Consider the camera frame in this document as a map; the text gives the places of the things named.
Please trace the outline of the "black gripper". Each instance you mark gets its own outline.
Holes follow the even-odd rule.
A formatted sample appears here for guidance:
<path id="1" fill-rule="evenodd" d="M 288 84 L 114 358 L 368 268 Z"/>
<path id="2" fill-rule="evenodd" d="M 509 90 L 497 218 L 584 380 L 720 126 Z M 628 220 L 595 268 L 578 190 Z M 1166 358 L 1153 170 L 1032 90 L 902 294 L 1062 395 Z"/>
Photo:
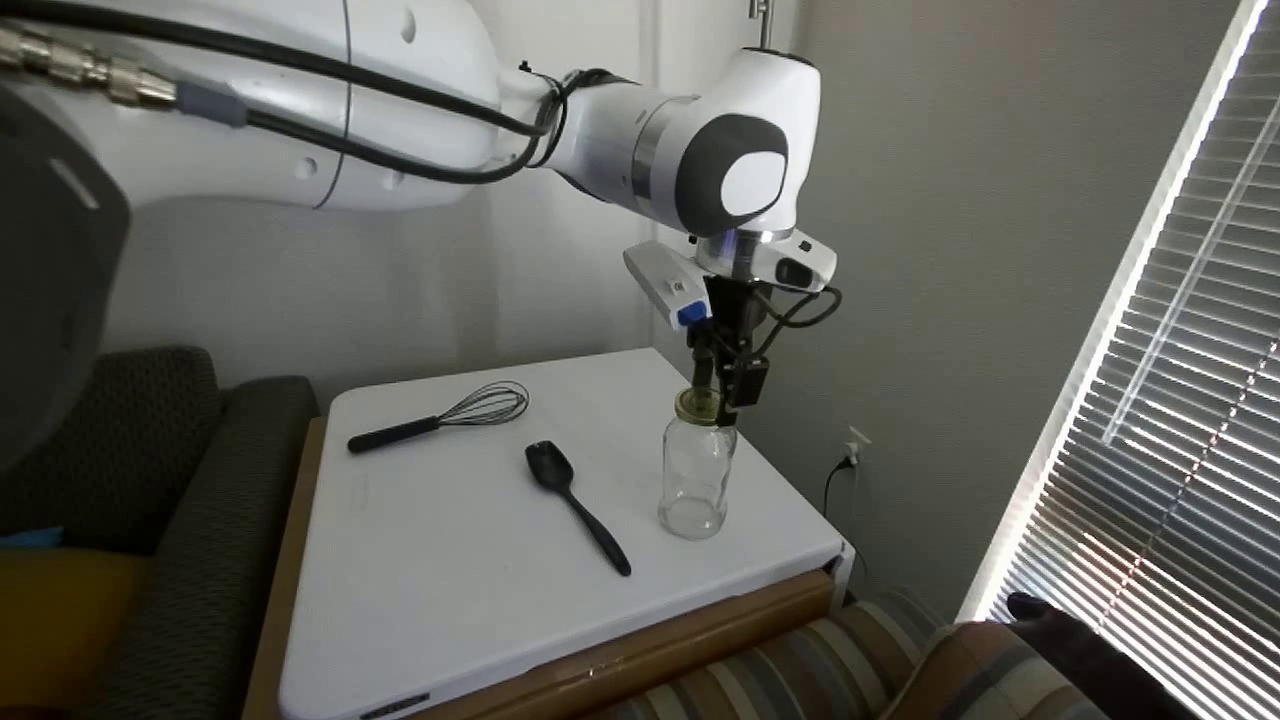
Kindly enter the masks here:
<path id="1" fill-rule="evenodd" d="M 740 408 L 731 403 L 731 395 L 722 395 L 722 352 L 728 352 L 728 338 L 731 338 L 731 302 L 728 302 L 728 284 L 712 275 L 707 280 L 707 302 L 712 302 L 712 318 L 704 325 L 689 327 L 689 350 L 691 350 L 691 395 L 695 408 L 716 408 L 716 426 L 720 430 L 734 430 Z"/>

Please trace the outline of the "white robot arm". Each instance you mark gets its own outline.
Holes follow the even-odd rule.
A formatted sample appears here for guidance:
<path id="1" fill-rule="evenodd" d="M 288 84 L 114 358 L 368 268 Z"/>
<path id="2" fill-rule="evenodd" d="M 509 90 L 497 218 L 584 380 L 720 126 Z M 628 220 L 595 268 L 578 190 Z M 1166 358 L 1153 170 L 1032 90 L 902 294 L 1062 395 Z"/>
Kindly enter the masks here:
<path id="1" fill-rule="evenodd" d="M 163 199 L 432 209 L 548 170 L 695 239 L 628 268 L 675 327 L 712 294 L 822 294 L 796 227 L 819 71 L 744 50 L 695 97 L 497 59 L 467 0 L 0 0 L 0 463 L 67 416 L 98 358 L 127 223 Z"/>

